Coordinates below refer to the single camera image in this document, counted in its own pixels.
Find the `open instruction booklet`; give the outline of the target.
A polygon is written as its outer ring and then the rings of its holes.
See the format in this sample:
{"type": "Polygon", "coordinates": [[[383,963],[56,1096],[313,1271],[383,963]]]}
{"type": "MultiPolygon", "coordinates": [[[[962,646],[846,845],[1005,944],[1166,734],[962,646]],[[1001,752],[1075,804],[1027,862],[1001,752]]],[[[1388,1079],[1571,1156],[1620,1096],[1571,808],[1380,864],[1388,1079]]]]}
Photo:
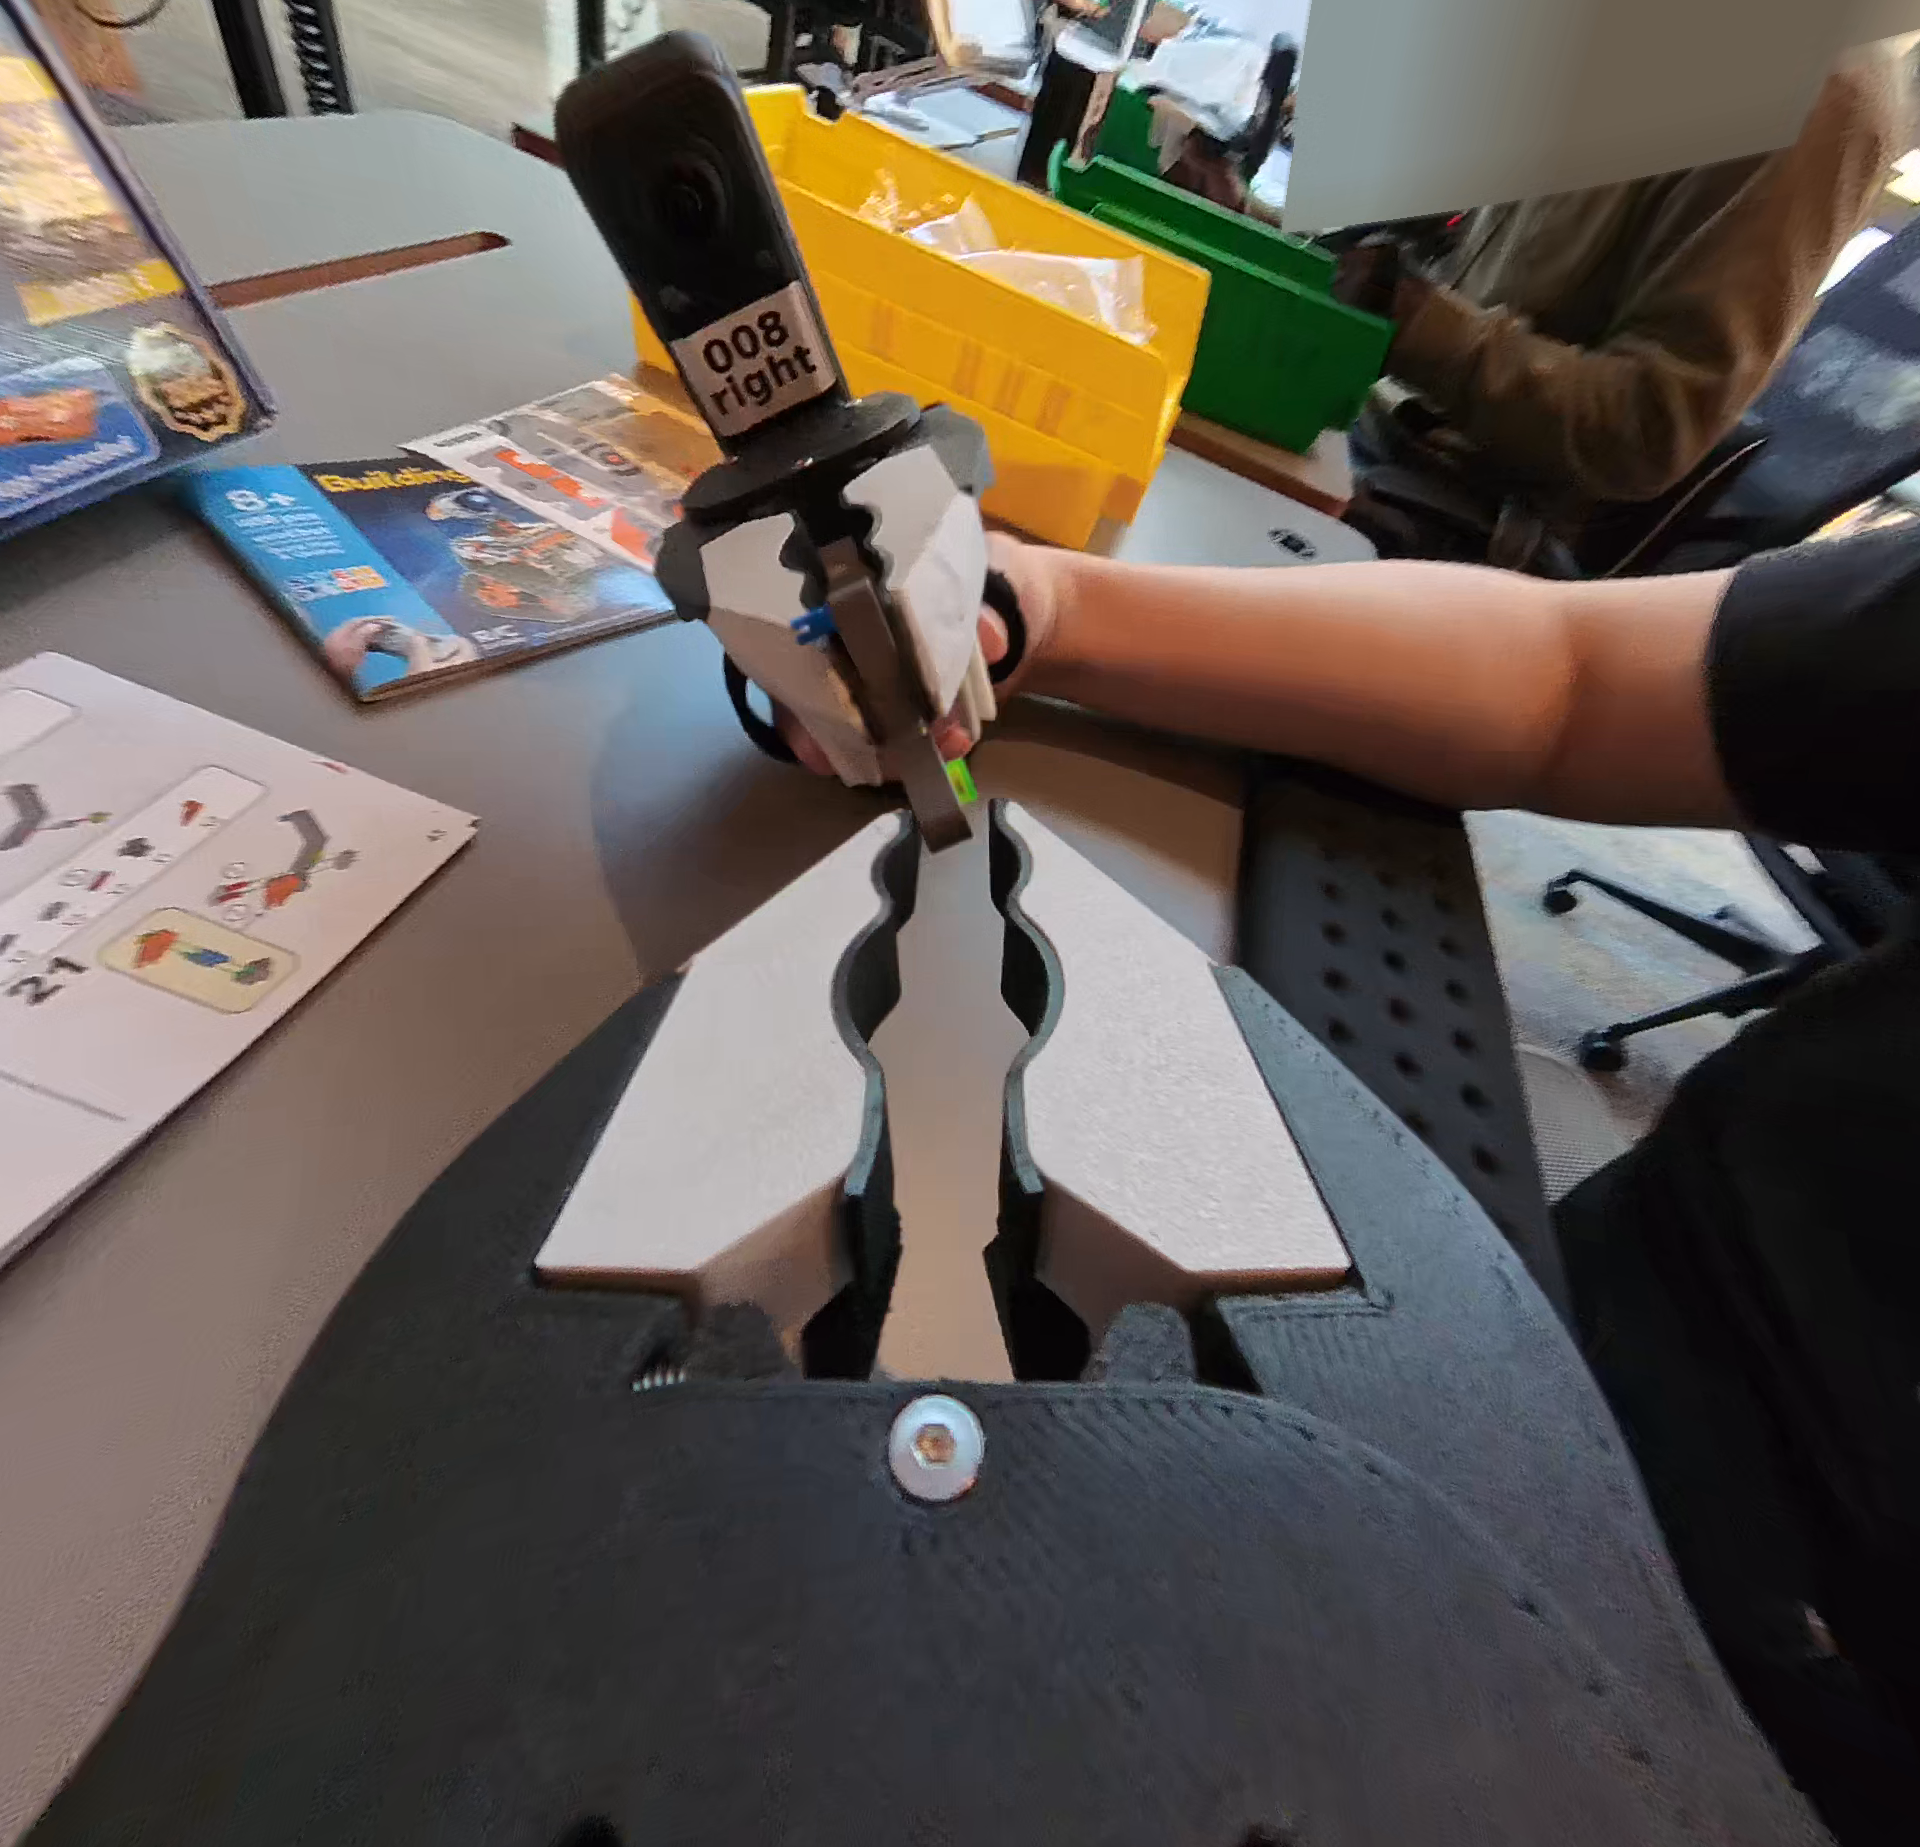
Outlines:
{"type": "Polygon", "coordinates": [[[59,654],[2,672],[2,1263],[263,1038],[475,817],[59,654]]]}

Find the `green plastic bin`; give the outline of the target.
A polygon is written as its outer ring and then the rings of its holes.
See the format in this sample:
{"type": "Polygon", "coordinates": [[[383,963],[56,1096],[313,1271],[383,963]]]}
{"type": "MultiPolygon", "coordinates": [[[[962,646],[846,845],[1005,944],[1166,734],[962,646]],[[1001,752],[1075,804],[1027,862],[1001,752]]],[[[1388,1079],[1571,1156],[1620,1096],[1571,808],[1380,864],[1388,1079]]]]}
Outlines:
{"type": "Polygon", "coordinates": [[[1071,209],[1208,274],[1188,414],[1283,450],[1353,426],[1396,325],[1335,297],[1330,252],[1110,156],[1075,162],[1066,142],[1046,175],[1071,209]]]}

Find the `yellow plastic bin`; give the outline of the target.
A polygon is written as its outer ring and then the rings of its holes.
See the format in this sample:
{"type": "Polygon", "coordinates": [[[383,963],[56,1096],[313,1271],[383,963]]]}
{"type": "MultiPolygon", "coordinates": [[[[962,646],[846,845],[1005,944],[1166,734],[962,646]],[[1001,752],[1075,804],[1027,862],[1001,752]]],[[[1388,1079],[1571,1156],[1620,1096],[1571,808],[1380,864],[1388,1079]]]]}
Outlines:
{"type": "Polygon", "coordinates": [[[745,99],[850,389],[974,417],[995,467],[983,511],[1003,524],[1067,547],[1130,524],[1181,414],[1211,278],[960,155],[863,115],[825,120],[799,85],[745,99]],[[1138,265],[1150,337],[881,226],[885,192],[922,217],[974,201],[1001,251],[1138,265]]]}

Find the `clear plastic bags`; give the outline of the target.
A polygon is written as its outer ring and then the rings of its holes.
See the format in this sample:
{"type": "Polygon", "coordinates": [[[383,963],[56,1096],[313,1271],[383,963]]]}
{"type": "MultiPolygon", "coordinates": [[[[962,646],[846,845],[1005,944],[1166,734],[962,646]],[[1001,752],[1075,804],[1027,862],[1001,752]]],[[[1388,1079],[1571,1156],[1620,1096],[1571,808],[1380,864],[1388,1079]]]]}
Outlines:
{"type": "Polygon", "coordinates": [[[855,217],[1033,300],[1056,305],[1130,344],[1155,338],[1141,255],[1088,256],[1014,248],[1003,241],[975,194],[910,201],[893,174],[877,175],[855,217]]]}

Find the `sticker sheet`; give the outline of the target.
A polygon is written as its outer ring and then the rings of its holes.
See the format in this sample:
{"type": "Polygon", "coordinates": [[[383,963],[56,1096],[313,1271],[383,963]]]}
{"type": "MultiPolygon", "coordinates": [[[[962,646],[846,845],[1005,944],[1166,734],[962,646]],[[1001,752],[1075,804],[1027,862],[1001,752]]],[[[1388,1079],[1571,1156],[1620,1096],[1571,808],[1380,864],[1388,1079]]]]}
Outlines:
{"type": "Polygon", "coordinates": [[[404,450],[647,575],[685,489],[722,457],[683,393],[652,374],[590,378],[404,450]]]}

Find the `dark grey angled building beam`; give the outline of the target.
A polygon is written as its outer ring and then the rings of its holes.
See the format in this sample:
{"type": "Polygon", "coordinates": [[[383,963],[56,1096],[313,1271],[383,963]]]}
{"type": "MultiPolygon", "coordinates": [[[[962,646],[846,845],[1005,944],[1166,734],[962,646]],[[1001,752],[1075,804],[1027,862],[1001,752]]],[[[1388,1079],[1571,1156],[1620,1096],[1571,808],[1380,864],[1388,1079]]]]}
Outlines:
{"type": "Polygon", "coordinates": [[[941,854],[967,841],[974,826],[933,740],[937,711],[907,623],[855,538],[825,545],[824,577],[831,658],[883,770],[896,776],[916,813],[923,849],[941,854]]]}

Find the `black chair base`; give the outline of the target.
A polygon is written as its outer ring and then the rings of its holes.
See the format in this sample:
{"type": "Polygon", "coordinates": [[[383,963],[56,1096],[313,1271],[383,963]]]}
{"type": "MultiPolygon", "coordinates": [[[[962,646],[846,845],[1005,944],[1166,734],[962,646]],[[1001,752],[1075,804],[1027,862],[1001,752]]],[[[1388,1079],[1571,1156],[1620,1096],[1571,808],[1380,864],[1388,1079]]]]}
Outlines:
{"type": "Polygon", "coordinates": [[[1616,1074],[1629,1060],[1629,1043],[1641,1035],[1700,1017],[1740,1020],[1761,1013],[1799,991],[1819,971],[1859,954],[1856,940],[1816,906],[1811,894],[1788,890],[1780,878],[1776,884],[1814,930],[1814,943],[1786,946],[1729,905],[1711,914],[1695,914],[1586,867],[1554,873],[1540,898],[1548,914],[1571,914],[1583,892],[1599,894],[1738,971],[1736,980],[1717,991],[1586,1031],[1575,1043],[1582,1067],[1616,1074]]]}

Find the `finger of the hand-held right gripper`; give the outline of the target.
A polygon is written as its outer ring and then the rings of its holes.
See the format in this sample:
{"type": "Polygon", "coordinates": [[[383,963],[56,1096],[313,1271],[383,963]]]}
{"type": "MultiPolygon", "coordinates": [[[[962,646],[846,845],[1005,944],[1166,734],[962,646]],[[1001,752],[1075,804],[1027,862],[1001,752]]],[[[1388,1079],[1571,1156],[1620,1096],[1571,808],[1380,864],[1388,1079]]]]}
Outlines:
{"type": "Polygon", "coordinates": [[[977,623],[991,551],[974,493],[935,450],[899,450],[858,473],[845,502],[873,519],[881,590],[930,718],[985,727],[995,699],[977,623]]]}
{"type": "Polygon", "coordinates": [[[768,702],[790,706],[825,747],[836,778],[883,785],[883,764],[829,638],[796,643],[786,621],[824,603],[806,594],[806,568],[818,563],[790,511],[743,520],[704,545],[707,628],[734,667],[768,702]]]}

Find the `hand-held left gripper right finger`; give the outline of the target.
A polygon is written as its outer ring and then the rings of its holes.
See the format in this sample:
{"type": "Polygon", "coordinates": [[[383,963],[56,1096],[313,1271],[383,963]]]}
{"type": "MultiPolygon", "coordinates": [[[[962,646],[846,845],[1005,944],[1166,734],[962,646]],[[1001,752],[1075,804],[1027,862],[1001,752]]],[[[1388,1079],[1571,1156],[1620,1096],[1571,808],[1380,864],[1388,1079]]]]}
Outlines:
{"type": "Polygon", "coordinates": [[[1094,1354],[1128,1306],[1348,1286],[1230,971],[1021,804],[991,804],[991,898],[1023,1028],[983,1255],[1008,1354],[1094,1354]]]}

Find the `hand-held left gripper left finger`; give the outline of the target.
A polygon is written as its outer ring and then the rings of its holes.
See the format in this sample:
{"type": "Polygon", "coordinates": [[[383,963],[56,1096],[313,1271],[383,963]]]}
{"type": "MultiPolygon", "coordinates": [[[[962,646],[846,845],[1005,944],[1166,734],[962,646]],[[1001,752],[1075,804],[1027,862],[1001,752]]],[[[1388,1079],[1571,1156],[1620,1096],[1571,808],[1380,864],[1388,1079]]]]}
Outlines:
{"type": "Polygon", "coordinates": [[[680,971],[533,1260],[543,1283],[754,1306],[816,1380],[869,1380],[900,1272],[875,1035],[920,834],[885,812],[680,971]]]}

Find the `small blue booklet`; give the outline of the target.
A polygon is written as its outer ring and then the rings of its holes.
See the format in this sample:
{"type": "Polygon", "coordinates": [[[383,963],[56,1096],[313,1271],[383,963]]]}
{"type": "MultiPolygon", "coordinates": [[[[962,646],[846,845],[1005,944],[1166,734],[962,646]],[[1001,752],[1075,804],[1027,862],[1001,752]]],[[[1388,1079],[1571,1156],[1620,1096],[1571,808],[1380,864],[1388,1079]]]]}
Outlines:
{"type": "Polygon", "coordinates": [[[206,467],[180,495],[360,704],[676,621],[643,566],[412,451],[206,467]]]}

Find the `person's right hand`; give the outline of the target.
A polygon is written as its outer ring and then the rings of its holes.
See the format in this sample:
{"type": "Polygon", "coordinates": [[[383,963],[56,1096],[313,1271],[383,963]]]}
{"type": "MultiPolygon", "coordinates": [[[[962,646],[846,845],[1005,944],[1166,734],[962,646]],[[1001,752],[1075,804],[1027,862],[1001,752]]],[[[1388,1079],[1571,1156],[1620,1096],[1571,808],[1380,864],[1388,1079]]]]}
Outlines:
{"type": "MultiPolygon", "coordinates": [[[[1066,570],[1082,563],[1082,557],[995,527],[988,532],[988,551],[991,578],[999,575],[1005,580],[1023,626],[1023,644],[1015,650],[1009,621],[997,607],[985,602],[977,615],[977,646],[988,667],[995,706],[1001,706],[1049,670],[1053,633],[1071,592],[1066,570]]],[[[974,713],[955,701],[930,729],[943,760],[970,756],[988,729],[985,704],[968,704],[974,713]]],[[[790,706],[769,702],[769,727],[802,767],[818,776],[836,774],[816,734],[790,706]]]]}

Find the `blue robot kit box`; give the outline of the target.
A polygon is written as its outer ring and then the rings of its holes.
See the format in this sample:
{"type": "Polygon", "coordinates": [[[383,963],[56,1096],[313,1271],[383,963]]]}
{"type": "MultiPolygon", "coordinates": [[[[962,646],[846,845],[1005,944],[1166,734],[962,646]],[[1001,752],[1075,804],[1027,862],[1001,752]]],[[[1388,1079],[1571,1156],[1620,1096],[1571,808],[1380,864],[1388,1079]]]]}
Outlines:
{"type": "Polygon", "coordinates": [[[30,0],[2,0],[2,536],[261,435],[277,404],[30,0]]]}

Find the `person's right forearm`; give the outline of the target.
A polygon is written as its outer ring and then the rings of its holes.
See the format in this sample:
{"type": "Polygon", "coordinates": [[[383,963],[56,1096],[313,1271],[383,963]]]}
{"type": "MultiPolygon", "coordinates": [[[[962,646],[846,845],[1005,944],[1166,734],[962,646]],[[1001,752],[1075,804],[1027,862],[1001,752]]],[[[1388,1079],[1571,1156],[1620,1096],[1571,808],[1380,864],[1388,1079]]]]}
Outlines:
{"type": "Polygon", "coordinates": [[[1711,729],[1729,575],[1558,585],[1466,563],[1082,555],[1049,699],[1385,785],[1592,824],[1740,824],[1711,729]]]}

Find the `person's black shirt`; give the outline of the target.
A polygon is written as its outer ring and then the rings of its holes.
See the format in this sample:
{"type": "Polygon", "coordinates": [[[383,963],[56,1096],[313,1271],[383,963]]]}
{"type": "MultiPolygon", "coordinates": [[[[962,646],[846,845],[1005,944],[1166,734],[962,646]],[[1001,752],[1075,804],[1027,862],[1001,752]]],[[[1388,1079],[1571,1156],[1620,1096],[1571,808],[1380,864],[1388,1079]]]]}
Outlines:
{"type": "Polygon", "coordinates": [[[1740,566],[1711,725],[1769,838],[1895,905],[1555,1209],[1695,1618],[1840,1843],[1918,1836],[1916,522],[1740,566]]]}

